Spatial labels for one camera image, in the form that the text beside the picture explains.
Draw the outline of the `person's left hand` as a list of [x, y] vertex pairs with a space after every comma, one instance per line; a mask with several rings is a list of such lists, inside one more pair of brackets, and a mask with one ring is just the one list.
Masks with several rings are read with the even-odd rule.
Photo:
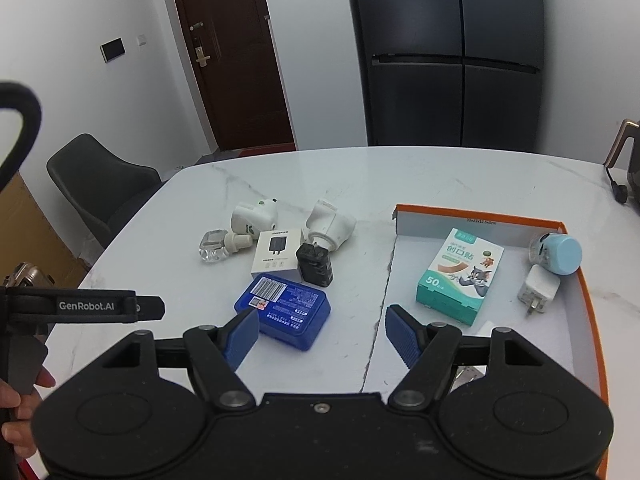
[[19, 394], [6, 382], [1, 382], [1, 407], [11, 413], [11, 419], [1, 426], [1, 434], [18, 462], [27, 460], [37, 451], [30, 421], [41, 401], [35, 388], [29, 394]]

